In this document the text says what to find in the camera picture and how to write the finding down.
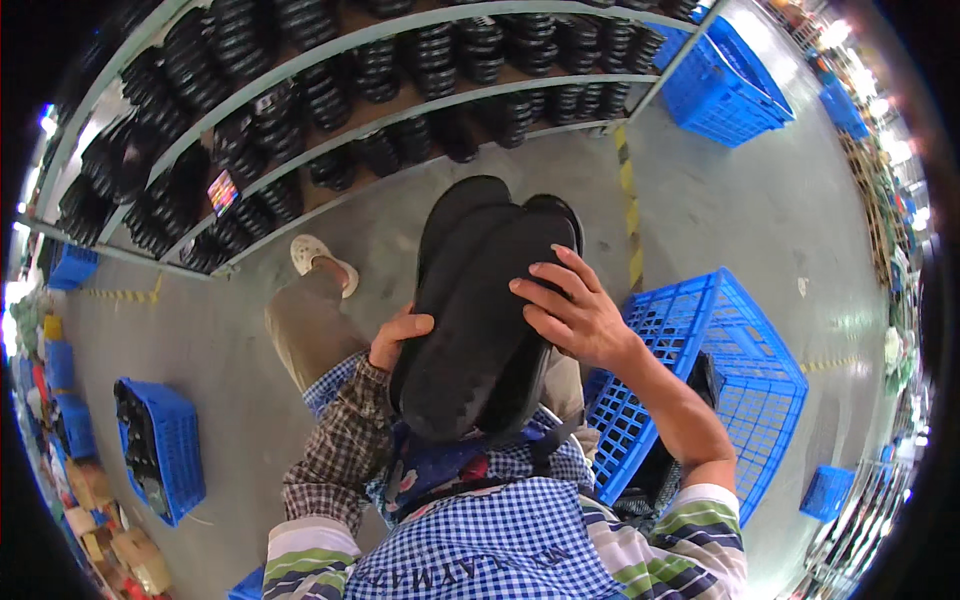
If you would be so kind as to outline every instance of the factory aisle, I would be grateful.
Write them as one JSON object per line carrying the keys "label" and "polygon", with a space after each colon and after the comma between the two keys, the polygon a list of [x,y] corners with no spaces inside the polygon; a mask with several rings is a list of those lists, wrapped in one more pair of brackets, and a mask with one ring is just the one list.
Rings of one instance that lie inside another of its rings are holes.
{"label": "factory aisle", "polygon": [[[797,509],[817,465],[852,467],[877,446],[886,407],[884,295],[852,176],[812,75],[747,1],[731,21],[781,83],[797,121],[736,150],[679,130],[657,100],[627,130],[640,195],[644,289],[730,268],[801,364],[856,356],[808,375],[800,425],[773,486],[745,529],[756,597],[781,591],[816,522]],[[623,192],[612,138],[580,132],[487,149],[470,165],[448,160],[380,182],[241,264],[231,280],[164,276],[157,304],[72,293],[65,334],[104,467],[121,503],[163,551],[178,600],[222,597],[265,555],[283,519],[280,479],[296,461],[311,419],[263,326],[263,306],[296,276],[294,235],[317,235],[357,267],[345,311],[373,336],[413,292],[423,222],[454,181],[490,174],[517,201],[554,193],[580,214],[586,259],[615,300],[629,293]],[[156,272],[105,259],[87,287],[153,289]],[[127,482],[111,388],[120,376],[172,385],[196,405],[207,497],[177,529],[136,499]],[[382,534],[368,519],[362,548]]]}

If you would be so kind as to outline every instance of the blue plastic crate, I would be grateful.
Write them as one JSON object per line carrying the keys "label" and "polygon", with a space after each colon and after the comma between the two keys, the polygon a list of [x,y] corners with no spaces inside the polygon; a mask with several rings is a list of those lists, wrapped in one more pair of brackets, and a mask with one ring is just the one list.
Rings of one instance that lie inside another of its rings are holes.
{"label": "blue plastic crate", "polygon": [[[643,338],[654,355],[686,380],[697,358],[717,274],[634,294],[623,307],[623,320]],[[585,386],[588,423],[600,431],[593,470],[597,496],[613,504],[657,440],[657,428],[639,400],[612,373],[594,370]]]}
{"label": "blue plastic crate", "polygon": [[[712,356],[722,381],[717,416],[737,450],[736,495],[745,524],[780,467],[804,407],[807,384],[800,366],[724,267],[632,296],[624,320],[682,380],[698,351]],[[585,398],[588,422],[601,433],[593,463],[597,495],[612,504],[653,446],[657,430],[640,400],[609,372],[591,372]]]}
{"label": "blue plastic crate", "polygon": [[853,487],[856,471],[820,465],[806,489],[800,512],[829,523],[838,516]]}
{"label": "blue plastic crate", "polygon": [[[204,470],[200,461],[200,437],[197,432],[197,411],[193,404],[167,386],[146,381],[120,381],[143,401],[154,425],[156,456],[160,463],[160,479],[166,492],[170,516],[160,518],[176,527],[184,515],[206,497]],[[118,423],[120,445],[127,454],[127,426]],[[150,505],[143,489],[128,469],[133,491]]]}
{"label": "blue plastic crate", "polygon": [[853,139],[863,139],[870,134],[867,130],[867,124],[860,116],[860,111],[853,103],[853,99],[839,81],[827,85],[820,92],[820,102],[827,110],[827,115],[833,125],[847,132]]}
{"label": "blue plastic crate", "polygon": [[43,342],[44,373],[51,390],[72,390],[74,383],[73,347],[63,340]]}
{"label": "blue plastic crate", "polygon": [[736,447],[744,524],[770,487],[806,400],[806,377],[763,311],[725,268],[700,351],[724,382],[717,416]]}
{"label": "blue plastic crate", "polygon": [[263,596],[263,574],[266,565],[262,564],[243,581],[227,591],[227,600],[260,600]]}
{"label": "blue plastic crate", "polygon": [[97,455],[97,443],[93,438],[93,422],[84,401],[76,394],[55,394],[54,401],[60,407],[63,427],[66,429],[66,452],[72,459]]}
{"label": "blue plastic crate", "polygon": [[[690,33],[647,27],[666,36],[654,57],[657,68],[664,69]],[[663,98],[679,127],[730,148],[795,119],[763,62],[722,16],[667,80]]]}
{"label": "blue plastic crate", "polygon": [[74,290],[97,270],[100,255],[72,244],[63,244],[54,255],[47,287],[55,290]]}

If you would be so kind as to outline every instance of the person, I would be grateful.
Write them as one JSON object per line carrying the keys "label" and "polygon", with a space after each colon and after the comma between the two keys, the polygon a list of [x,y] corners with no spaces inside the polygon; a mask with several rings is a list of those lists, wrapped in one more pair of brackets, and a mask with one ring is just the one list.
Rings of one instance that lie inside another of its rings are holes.
{"label": "person", "polygon": [[[356,271],[301,235],[291,247],[301,277],[270,301],[266,324],[317,425],[283,478],[287,520],[270,533],[263,598],[743,595],[736,455],[723,425],[624,324],[576,252],[554,250],[565,267],[535,264],[530,273],[568,298],[529,279],[510,283],[530,302],[526,322],[560,350],[531,427],[546,435],[583,419],[577,361],[622,380],[684,469],[653,536],[591,497],[599,434],[585,426],[550,456],[549,476],[532,471],[522,441],[486,447],[468,436],[412,457],[396,440],[387,386],[402,341],[429,333],[433,318],[410,314],[408,305],[367,345],[339,310],[357,287]],[[496,485],[457,492],[477,481]],[[405,507],[416,510],[403,510],[414,490]],[[392,530],[361,556],[355,537],[370,502]]]}

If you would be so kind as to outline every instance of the khaki pants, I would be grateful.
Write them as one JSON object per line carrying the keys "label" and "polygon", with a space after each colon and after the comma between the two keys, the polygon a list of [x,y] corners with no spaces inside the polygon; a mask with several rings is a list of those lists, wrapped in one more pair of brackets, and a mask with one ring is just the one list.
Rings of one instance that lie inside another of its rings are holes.
{"label": "khaki pants", "polygon": [[[314,269],[281,288],[267,304],[267,331],[274,348],[303,393],[354,352],[366,348],[353,322],[340,312],[341,288],[327,270]],[[580,365],[555,349],[544,378],[543,405],[560,420],[584,409]],[[596,454],[599,433],[582,425],[574,434],[587,458]]]}

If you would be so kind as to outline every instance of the finger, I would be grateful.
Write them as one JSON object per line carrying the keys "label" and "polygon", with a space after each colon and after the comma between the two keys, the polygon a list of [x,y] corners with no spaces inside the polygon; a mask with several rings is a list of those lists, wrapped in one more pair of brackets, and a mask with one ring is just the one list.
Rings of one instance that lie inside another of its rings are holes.
{"label": "finger", "polygon": [[569,316],[575,308],[570,300],[529,279],[512,280],[510,291],[561,319]]}
{"label": "finger", "polygon": [[391,317],[390,320],[392,321],[393,319],[399,319],[403,315],[409,315],[410,311],[413,309],[414,309],[414,302],[410,300],[409,302],[403,305],[403,308],[395,312],[394,316]]}
{"label": "finger", "polygon": [[573,331],[564,322],[535,304],[523,307],[523,319],[554,346],[565,348],[573,341]]}
{"label": "finger", "polygon": [[433,330],[430,315],[402,315],[380,327],[380,335],[386,342],[399,342],[426,335]]}
{"label": "finger", "polygon": [[584,282],[584,285],[587,286],[588,290],[593,293],[603,291],[603,286],[600,285],[600,279],[597,277],[597,274],[576,252],[560,244],[554,244],[550,248],[553,249],[553,252],[557,253],[557,257],[560,258],[563,264],[580,276],[580,279]]}
{"label": "finger", "polygon": [[567,292],[574,302],[581,302],[589,298],[590,291],[576,273],[566,267],[550,262],[538,262],[530,265],[530,275],[559,285]]}

